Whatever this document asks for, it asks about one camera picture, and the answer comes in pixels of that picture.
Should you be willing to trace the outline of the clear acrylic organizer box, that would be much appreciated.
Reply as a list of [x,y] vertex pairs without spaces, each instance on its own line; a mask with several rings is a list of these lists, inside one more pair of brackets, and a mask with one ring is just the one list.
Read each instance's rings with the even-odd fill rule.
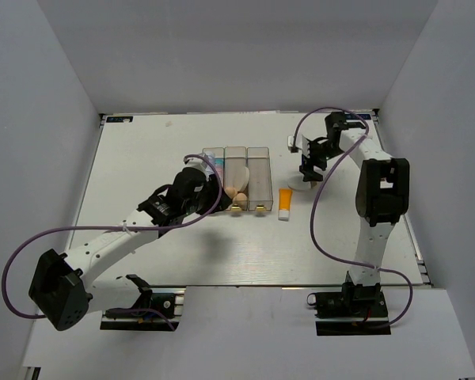
[[214,159],[225,193],[232,203],[227,210],[256,214],[273,208],[270,152],[265,146],[205,147]]

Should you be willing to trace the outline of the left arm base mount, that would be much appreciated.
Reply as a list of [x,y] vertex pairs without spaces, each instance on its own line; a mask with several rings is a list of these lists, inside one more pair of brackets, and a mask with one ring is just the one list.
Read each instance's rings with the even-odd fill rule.
[[100,330],[174,332],[181,321],[184,288],[151,288],[128,308],[106,310]]

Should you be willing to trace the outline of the orange cosmetic tube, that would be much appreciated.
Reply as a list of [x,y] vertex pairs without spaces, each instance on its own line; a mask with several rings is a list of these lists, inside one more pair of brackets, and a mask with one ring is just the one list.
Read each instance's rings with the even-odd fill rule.
[[290,188],[281,188],[279,190],[278,220],[288,221],[291,210],[291,197],[293,191]]

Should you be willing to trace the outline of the pink teal item in organizer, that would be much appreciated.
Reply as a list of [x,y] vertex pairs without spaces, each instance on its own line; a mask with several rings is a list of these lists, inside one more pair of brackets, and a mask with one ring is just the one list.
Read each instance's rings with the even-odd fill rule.
[[216,169],[216,173],[218,174],[218,177],[221,181],[221,184],[224,185],[225,184],[225,162],[224,162],[224,159],[223,158],[216,158],[215,159],[215,169]]

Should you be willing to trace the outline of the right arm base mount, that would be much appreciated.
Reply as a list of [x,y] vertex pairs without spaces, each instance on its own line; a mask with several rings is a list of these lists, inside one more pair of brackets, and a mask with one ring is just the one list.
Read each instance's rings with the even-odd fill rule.
[[307,306],[315,311],[317,336],[388,336],[389,313],[384,294],[347,300],[343,292],[309,293]]

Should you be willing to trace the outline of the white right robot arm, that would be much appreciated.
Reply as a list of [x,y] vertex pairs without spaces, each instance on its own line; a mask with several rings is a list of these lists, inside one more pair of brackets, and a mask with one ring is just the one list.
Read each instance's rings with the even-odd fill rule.
[[366,120],[342,108],[334,108],[325,117],[326,135],[310,140],[299,133],[288,140],[292,153],[302,153],[299,172],[304,183],[325,186],[335,171],[325,175],[328,161],[340,164],[352,159],[359,172],[355,194],[355,209],[360,217],[359,240],[353,260],[345,260],[329,253],[334,261],[348,264],[347,281],[355,287],[376,287],[387,241],[393,228],[409,208],[410,165],[405,158],[394,158],[369,136]]

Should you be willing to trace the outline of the beige gourd makeup sponge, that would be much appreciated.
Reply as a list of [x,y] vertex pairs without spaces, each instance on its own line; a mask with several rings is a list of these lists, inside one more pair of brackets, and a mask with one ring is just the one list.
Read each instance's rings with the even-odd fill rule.
[[248,197],[245,193],[239,192],[233,198],[233,207],[239,207],[241,210],[246,210],[248,207]]

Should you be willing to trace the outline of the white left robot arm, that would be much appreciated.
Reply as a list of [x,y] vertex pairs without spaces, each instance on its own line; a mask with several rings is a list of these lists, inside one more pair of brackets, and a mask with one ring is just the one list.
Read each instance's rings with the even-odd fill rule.
[[58,331],[96,311],[110,318],[163,321],[173,329],[173,295],[154,295],[149,283],[135,274],[108,282],[97,279],[137,249],[181,228],[188,216],[214,214],[230,205],[217,173],[184,168],[172,184],[162,185],[142,201],[116,230],[105,230],[64,253],[53,249],[43,253],[28,295]]

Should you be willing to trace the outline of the round beige powder puff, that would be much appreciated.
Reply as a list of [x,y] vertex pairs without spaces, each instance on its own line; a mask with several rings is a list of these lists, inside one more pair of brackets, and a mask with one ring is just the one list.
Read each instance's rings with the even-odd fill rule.
[[245,165],[237,169],[233,185],[238,190],[238,192],[244,192],[249,183],[249,168]]

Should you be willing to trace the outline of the beige makeup sponge egg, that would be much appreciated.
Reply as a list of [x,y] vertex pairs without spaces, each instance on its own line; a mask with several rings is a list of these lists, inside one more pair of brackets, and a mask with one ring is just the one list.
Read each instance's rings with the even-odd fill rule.
[[238,190],[234,187],[225,187],[225,193],[231,198],[233,199],[237,194],[238,194]]

